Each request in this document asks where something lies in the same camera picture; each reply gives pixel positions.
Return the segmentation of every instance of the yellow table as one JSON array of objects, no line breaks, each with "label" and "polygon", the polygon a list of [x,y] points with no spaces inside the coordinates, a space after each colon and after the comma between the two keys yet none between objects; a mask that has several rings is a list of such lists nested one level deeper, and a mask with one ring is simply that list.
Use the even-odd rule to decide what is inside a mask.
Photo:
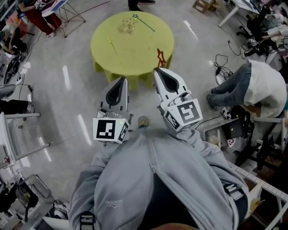
[{"label": "yellow table", "polygon": [[[122,21],[131,18],[133,34],[121,30]],[[147,87],[153,86],[153,69],[158,66],[158,50],[163,51],[168,68],[174,48],[174,37],[169,26],[155,15],[145,12],[123,12],[98,26],[91,40],[94,70],[104,71],[108,82],[125,76],[130,89],[138,88],[139,79]]]}]

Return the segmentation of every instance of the strap buckle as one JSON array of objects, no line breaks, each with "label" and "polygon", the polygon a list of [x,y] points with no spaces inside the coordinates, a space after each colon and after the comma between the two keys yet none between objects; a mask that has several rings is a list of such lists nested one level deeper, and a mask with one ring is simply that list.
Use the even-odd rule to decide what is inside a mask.
[{"label": "strap buckle", "polygon": [[233,198],[234,201],[243,197],[243,194],[240,192],[240,188],[234,184],[224,185],[224,190]]}]

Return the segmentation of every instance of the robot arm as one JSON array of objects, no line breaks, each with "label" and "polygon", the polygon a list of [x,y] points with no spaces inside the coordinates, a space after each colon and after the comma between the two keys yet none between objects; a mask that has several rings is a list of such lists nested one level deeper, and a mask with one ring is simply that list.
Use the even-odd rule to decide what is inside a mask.
[{"label": "robot arm", "polygon": [[177,132],[203,119],[199,102],[193,99],[182,77],[171,70],[155,68],[154,80],[161,99],[158,108]]},{"label": "robot arm", "polygon": [[97,117],[93,118],[94,140],[122,144],[131,124],[128,112],[128,82],[120,77],[111,82],[100,95]]}]

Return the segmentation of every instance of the embroidered logo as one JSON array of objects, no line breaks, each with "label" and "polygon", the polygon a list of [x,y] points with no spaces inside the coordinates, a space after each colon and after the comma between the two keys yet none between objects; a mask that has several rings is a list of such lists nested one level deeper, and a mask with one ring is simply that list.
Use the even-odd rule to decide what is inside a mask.
[{"label": "embroidered logo", "polygon": [[117,207],[120,207],[122,201],[123,201],[122,199],[120,199],[120,200],[106,200],[105,203],[106,203],[107,207],[117,208]]}]

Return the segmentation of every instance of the red star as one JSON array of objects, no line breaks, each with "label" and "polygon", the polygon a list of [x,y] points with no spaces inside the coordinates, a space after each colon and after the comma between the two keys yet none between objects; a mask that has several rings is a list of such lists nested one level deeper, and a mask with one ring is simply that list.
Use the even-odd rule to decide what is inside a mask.
[{"label": "red star", "polygon": [[157,49],[158,52],[158,59],[159,59],[159,63],[158,63],[158,68],[162,65],[164,65],[166,63],[165,59],[164,59],[164,53],[163,51],[160,51],[159,49]]}]

